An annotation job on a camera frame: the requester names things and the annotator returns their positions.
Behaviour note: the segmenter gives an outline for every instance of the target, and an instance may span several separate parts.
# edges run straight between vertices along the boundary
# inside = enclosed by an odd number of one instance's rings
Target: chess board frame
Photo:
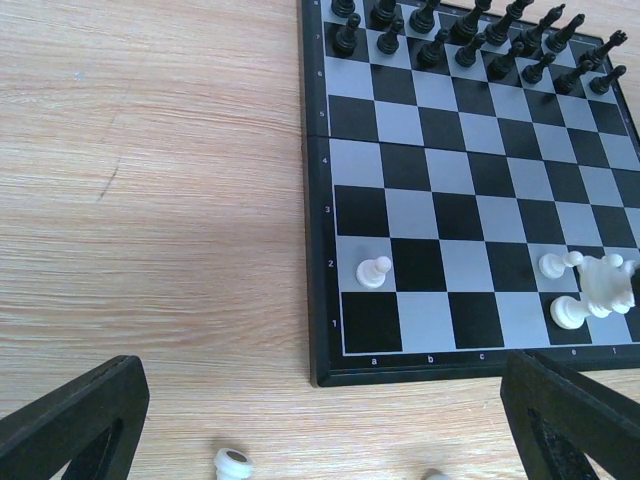
[[[336,322],[341,322],[342,313],[335,268],[337,226],[331,210],[333,183],[327,161],[330,135],[324,79],[323,2],[330,0],[301,0],[299,4],[311,381],[314,385],[328,387],[501,375],[511,351],[508,348],[424,354],[343,354],[343,332],[341,328],[336,328]],[[420,6],[423,2],[399,0],[398,3]],[[437,10],[455,15],[469,11],[468,8],[446,4],[441,4]],[[498,15],[485,14],[481,20],[495,21],[498,18]],[[526,21],[513,24],[516,28],[533,25]],[[584,34],[576,34],[574,39],[594,47],[603,44],[602,39]],[[606,64],[607,71],[611,71],[613,66],[608,57]],[[624,95],[617,86],[613,86],[612,90],[621,107],[630,138],[636,150],[640,150],[638,133]],[[531,350],[577,370],[640,367],[640,343],[615,347],[552,346]]]

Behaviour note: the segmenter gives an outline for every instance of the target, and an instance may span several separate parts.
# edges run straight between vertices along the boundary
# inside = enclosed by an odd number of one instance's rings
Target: black pawn
[[[533,28],[523,30],[520,35],[518,35],[516,41],[524,43],[524,55],[532,55],[536,50],[542,47],[542,34],[551,28],[551,25],[557,22],[560,17],[562,17],[565,6],[566,5],[563,3],[562,5],[552,8],[545,17],[540,20],[538,25]]]
[[[593,64],[589,60],[585,60],[571,72],[560,75],[553,81],[553,84],[556,87],[556,92],[563,95],[569,95],[575,88],[578,79],[591,70],[592,66]]]
[[[556,61],[555,53],[545,53],[544,57],[535,65],[529,65],[522,71],[522,78],[525,82],[536,84],[542,80],[544,69]]]
[[[509,75],[509,72],[516,64],[516,57],[524,50],[522,42],[516,42],[509,49],[506,55],[501,55],[493,59],[489,64],[489,74],[493,79],[502,79]]]
[[[458,62],[458,65],[469,68],[476,63],[476,52],[486,41],[487,38],[484,36],[484,33],[478,33],[467,45],[460,47],[456,52],[456,62]]]
[[[584,23],[585,15],[581,13],[573,17],[573,20],[563,28],[547,37],[545,44],[553,53],[560,53],[567,48],[567,42],[576,33],[576,29]]]
[[[418,33],[429,33],[436,24],[433,11],[440,5],[440,0],[427,0],[419,10],[414,10],[409,18],[409,26]]]
[[[346,56],[353,55],[358,45],[358,37],[356,37],[358,26],[360,26],[360,15],[352,13],[347,19],[347,24],[340,27],[333,39],[334,50]]]
[[[332,0],[331,11],[337,16],[347,18],[356,10],[356,4],[353,0]]]
[[[470,41],[478,33],[480,16],[491,8],[491,0],[476,0],[476,6],[464,17],[458,18],[451,33],[461,40]]]
[[[591,91],[596,95],[604,95],[609,91],[611,84],[625,73],[627,73],[627,67],[618,65],[609,75],[603,75],[591,80],[589,82],[589,88],[591,88]]]
[[[378,37],[378,50],[386,55],[396,53],[400,44],[398,43],[398,33],[404,28],[404,20],[399,17],[393,19],[391,28]]]
[[[425,67],[434,67],[442,57],[442,46],[449,38],[449,30],[441,28],[431,43],[425,43],[418,52],[418,61]]]
[[[507,5],[507,13],[498,20],[496,23],[487,25],[484,34],[487,36],[487,42],[491,45],[499,47],[507,41],[509,27],[514,20],[522,18],[522,12],[529,5],[533,3],[533,0],[516,0],[510,5]]]
[[[609,37],[609,41],[604,45],[583,53],[580,56],[579,61],[582,62],[583,60],[589,60],[591,63],[593,63],[593,70],[596,70],[598,69],[598,67],[600,67],[600,65],[602,65],[602,62],[604,62],[604,59],[607,58],[607,55],[609,54],[611,49],[613,49],[613,47],[619,47],[626,41],[627,34],[622,30],[618,30]]]
[[[396,16],[396,0],[378,0],[371,10],[371,18],[380,24],[388,25]]]

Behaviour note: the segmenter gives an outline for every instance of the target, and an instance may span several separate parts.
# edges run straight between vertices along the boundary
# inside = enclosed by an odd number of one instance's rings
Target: chessboard
[[[556,28],[496,79],[488,67],[535,24],[513,21],[504,44],[485,43],[464,68],[455,56],[468,42],[451,35],[425,68],[424,45],[470,9],[438,5],[421,34],[409,18],[424,3],[399,0],[389,55],[377,47],[389,26],[373,20],[375,0],[355,0],[361,23],[345,55],[335,36],[347,18],[331,0],[301,2],[313,383],[500,375],[514,349],[579,370],[640,367],[640,308],[562,329],[550,304],[580,298],[577,274],[550,280],[538,267],[573,250],[640,261],[638,134],[617,81],[590,88],[613,65],[582,72],[569,93],[554,82],[603,41],[575,33],[530,84],[522,72]],[[482,13],[479,31],[499,18]],[[379,256],[391,271],[364,288],[356,269]]]

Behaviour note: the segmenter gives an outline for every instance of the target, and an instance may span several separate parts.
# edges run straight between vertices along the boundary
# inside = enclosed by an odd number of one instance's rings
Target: wooden table
[[[309,384],[296,4],[0,2],[0,416],[136,354],[132,479],[210,480],[222,446],[255,479],[521,478],[497,378]],[[638,111],[640,7],[581,10],[629,32]]]

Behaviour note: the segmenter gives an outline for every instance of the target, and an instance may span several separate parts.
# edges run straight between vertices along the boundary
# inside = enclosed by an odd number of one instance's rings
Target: gray square
[[[432,192],[475,194],[466,153],[432,149],[426,153]]]
[[[555,255],[564,255],[567,253],[566,245],[546,245],[541,243],[530,243],[529,255],[531,255],[531,264],[533,266],[533,274],[536,277],[536,285],[540,292],[563,292],[574,293],[580,291],[576,283],[576,276],[572,269],[566,269],[560,278],[551,279],[545,277],[540,271],[540,258],[547,253]]]
[[[360,285],[356,279],[356,269],[360,262],[386,256],[393,263],[391,239],[381,237],[348,237],[336,236],[336,267],[338,268],[338,287],[341,292],[370,292]],[[387,278],[376,292],[395,292],[396,280],[394,269],[387,273]]]
[[[580,173],[592,205],[622,207],[618,186],[610,169],[580,166]]]
[[[556,210],[567,245],[602,246],[591,205],[556,202]]]
[[[418,107],[375,102],[375,108],[381,142],[424,145]]]
[[[470,152],[504,155],[502,134],[496,117],[460,113],[464,143]]]
[[[449,73],[452,77],[467,78],[469,80],[478,80],[480,82],[486,82],[487,72],[484,69],[484,62],[482,61],[482,54],[480,50],[476,52],[476,63],[469,68],[464,68],[458,65],[455,56],[458,49],[461,48],[458,45],[450,45],[445,43],[444,49],[447,53],[447,61],[449,62]]]
[[[562,117],[567,127],[590,132],[598,131],[588,100],[569,95],[558,95],[556,98],[560,103]]]
[[[485,29],[487,28],[487,25],[489,25],[489,23],[491,23],[491,22],[487,22],[485,20],[479,20],[478,21],[478,31],[479,32],[484,32]],[[499,47],[496,47],[494,45],[491,45],[489,42],[486,42],[482,47],[480,47],[480,50],[484,50],[485,52],[499,53],[499,54],[503,55],[503,54],[507,53],[510,48],[511,48],[511,40],[507,38],[507,41],[504,42]]]
[[[600,133],[600,140],[607,154],[609,166],[624,170],[640,170],[640,152],[636,152],[629,137]]]
[[[624,315],[611,312],[606,318],[587,317],[593,345],[627,345],[633,343]]]
[[[547,48],[547,45],[545,43],[545,40],[547,39],[548,36],[549,35],[547,34],[544,34],[542,36],[542,51],[544,53],[549,53],[551,51]],[[565,67],[575,68],[576,59],[573,58],[573,53],[571,53],[571,47],[567,45],[567,48],[565,48],[563,51],[561,51],[560,53],[556,53],[556,59],[553,63],[554,65],[563,65]]]
[[[409,56],[407,37],[398,35],[398,50],[393,55],[385,55],[380,50],[378,50],[377,42],[380,35],[382,35],[382,32],[378,32],[376,30],[367,30],[369,63],[411,70],[411,57]]]
[[[508,158],[507,161],[517,198],[553,200],[544,162],[521,158]]]
[[[549,73],[549,69],[545,68],[542,73],[542,80],[538,83],[527,83],[522,78],[522,71],[528,67],[529,65],[535,65],[538,63],[536,60],[531,60],[529,58],[516,58],[516,66],[518,67],[518,72],[520,72],[520,80],[522,80],[522,88],[526,88],[527,90],[535,90],[536,92],[546,92],[546,93],[556,93],[556,89],[553,86],[553,79],[551,78],[551,73]]]
[[[354,0],[355,4],[356,4],[356,10],[355,13],[357,13],[358,15],[360,15],[361,18],[364,18],[364,4],[362,2],[362,0]],[[344,25],[345,23],[347,23],[347,19],[346,18],[342,18],[337,16],[335,13],[333,13],[331,11],[331,1],[325,1],[325,0],[321,0],[320,1],[320,5],[322,6],[322,20],[324,20],[325,22],[331,22],[331,23],[339,23],[340,25]]]
[[[418,106],[452,112],[458,111],[451,77],[417,70],[413,70],[411,73]]]
[[[640,262],[640,250],[637,248],[604,247],[605,255],[613,255],[614,253],[620,255],[625,261],[635,260],[636,262]]]
[[[580,81],[582,82],[582,86],[584,87],[584,92],[587,95],[589,100],[594,100],[596,102],[605,102],[605,103],[618,103],[616,100],[616,94],[613,91],[613,87],[609,89],[607,93],[604,95],[598,95],[597,93],[593,93],[591,87],[589,87],[589,83],[596,77],[601,77],[604,75],[602,72],[587,72],[582,77],[580,77]]]
[[[640,245],[640,208],[625,208],[624,210],[627,212],[627,218],[629,219],[636,245]]]
[[[550,346],[537,292],[496,292],[496,303],[505,348]]]
[[[399,292],[396,296],[402,353],[456,350],[446,292]]]
[[[418,7],[415,7],[413,5],[405,5],[403,3],[402,5],[400,5],[400,8],[402,9],[402,18],[404,18],[404,34],[407,37],[420,38],[422,40],[433,40],[434,38],[436,38],[436,33],[438,33],[438,30],[440,30],[440,12],[433,12],[434,25],[429,33],[418,33],[413,28],[411,28],[411,25],[409,25],[411,13],[414,10],[418,10]]]
[[[327,94],[373,100],[373,80],[368,63],[325,57]]]
[[[377,143],[329,139],[334,185],[384,187],[380,146]]]
[[[521,88],[500,83],[490,83],[489,90],[491,90],[493,106],[498,118],[531,122],[527,97],[525,97]]]
[[[515,198],[478,196],[476,200],[485,241],[527,243]]]
[[[431,192],[389,188],[385,195],[392,238],[438,238]]]
[[[441,240],[444,277],[449,292],[493,292],[484,242]]]
[[[577,163],[576,154],[573,151],[569,132],[565,127],[534,123],[540,153],[544,160],[556,162]]]

